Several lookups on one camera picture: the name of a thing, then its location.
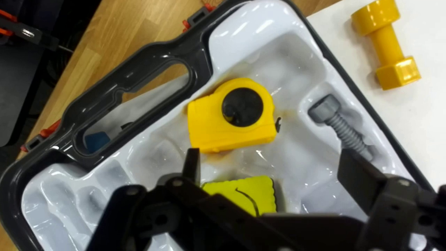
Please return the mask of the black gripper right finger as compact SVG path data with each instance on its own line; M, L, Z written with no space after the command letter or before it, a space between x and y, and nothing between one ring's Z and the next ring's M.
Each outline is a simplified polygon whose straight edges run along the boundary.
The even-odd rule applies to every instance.
M343 149L337 180L368 216L375 213L387 181L380 170L355 151Z

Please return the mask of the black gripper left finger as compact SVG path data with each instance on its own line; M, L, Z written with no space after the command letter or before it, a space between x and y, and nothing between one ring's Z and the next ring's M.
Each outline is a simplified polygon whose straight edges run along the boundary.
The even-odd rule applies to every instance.
M198 148L189 148L185 155L182 173L184 179L188 179L193 184L200 180L200 152Z

